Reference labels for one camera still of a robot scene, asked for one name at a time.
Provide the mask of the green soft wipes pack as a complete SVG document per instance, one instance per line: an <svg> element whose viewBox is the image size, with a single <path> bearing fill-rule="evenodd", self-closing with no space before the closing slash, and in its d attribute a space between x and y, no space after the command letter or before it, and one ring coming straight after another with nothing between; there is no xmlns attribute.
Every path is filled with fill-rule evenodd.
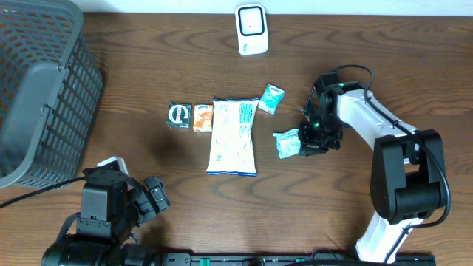
<svg viewBox="0 0 473 266"><path fill-rule="evenodd" d="M283 133L274 133L276 147L280 159L291 157L300 152L299 129L291 129Z"/></svg>

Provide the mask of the teal white Kleenex tissue pack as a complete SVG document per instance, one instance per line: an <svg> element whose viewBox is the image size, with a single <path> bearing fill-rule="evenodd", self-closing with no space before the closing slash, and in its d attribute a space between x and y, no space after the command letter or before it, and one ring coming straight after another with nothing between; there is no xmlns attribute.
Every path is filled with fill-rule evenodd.
<svg viewBox="0 0 473 266"><path fill-rule="evenodd" d="M268 84L260 98L258 107L271 115L276 113L277 107L282 101L285 91L273 84Z"/></svg>

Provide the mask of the cream wipes pack blue edges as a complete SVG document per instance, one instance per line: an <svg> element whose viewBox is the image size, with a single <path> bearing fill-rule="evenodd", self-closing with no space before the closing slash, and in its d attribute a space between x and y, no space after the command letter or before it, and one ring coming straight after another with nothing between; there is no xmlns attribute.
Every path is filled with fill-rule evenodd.
<svg viewBox="0 0 473 266"><path fill-rule="evenodd" d="M209 175L255 177L252 126L259 98L214 98Z"/></svg>

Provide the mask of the black healing ointment box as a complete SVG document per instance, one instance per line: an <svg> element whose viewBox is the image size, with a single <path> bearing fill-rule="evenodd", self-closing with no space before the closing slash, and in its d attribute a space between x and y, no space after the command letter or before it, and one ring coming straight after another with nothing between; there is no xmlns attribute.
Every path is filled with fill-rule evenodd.
<svg viewBox="0 0 473 266"><path fill-rule="evenodd" d="M191 104L170 103L166 125L168 127L188 128L191 120Z"/></svg>

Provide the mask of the orange tissue pack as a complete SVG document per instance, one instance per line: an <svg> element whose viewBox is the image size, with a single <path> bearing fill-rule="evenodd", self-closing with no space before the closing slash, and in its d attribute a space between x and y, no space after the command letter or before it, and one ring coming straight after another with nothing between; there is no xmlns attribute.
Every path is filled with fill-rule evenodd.
<svg viewBox="0 0 473 266"><path fill-rule="evenodd" d="M193 130L195 132L211 132L213 105L198 104L194 107Z"/></svg>

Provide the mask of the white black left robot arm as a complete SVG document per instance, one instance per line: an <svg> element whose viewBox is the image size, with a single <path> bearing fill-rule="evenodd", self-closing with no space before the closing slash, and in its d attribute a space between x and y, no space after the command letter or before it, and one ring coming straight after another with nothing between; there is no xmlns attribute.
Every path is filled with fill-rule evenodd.
<svg viewBox="0 0 473 266"><path fill-rule="evenodd" d="M133 228L169 209L162 179L141 184L112 164L83 170L81 211L64 222L42 265L160 265L157 251L138 244Z"/></svg>

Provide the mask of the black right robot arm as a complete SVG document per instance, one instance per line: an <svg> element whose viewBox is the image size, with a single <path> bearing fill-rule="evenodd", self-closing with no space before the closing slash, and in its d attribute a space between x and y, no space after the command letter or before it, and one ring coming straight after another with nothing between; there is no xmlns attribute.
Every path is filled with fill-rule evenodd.
<svg viewBox="0 0 473 266"><path fill-rule="evenodd" d="M317 78L299 126L302 156L338 150L345 128L372 149L370 197L375 209L355 257L392 264L415 228L444 222L451 209L443 141L433 129L419 130L396 117L374 97L370 83L343 82L337 70Z"/></svg>

